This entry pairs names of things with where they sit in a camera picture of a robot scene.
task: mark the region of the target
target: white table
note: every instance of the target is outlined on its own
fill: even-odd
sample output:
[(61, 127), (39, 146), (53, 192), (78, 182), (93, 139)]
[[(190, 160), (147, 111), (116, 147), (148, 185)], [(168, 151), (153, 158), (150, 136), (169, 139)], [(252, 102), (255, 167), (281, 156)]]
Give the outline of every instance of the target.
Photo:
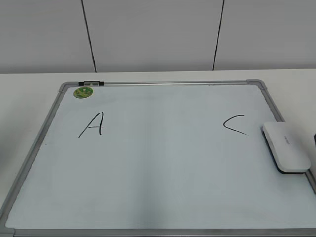
[(152, 73), (0, 75), (0, 204), (2, 205), (44, 119), (66, 81), (197, 81), (261, 79), (286, 122), (301, 137), (316, 173), (316, 69)]

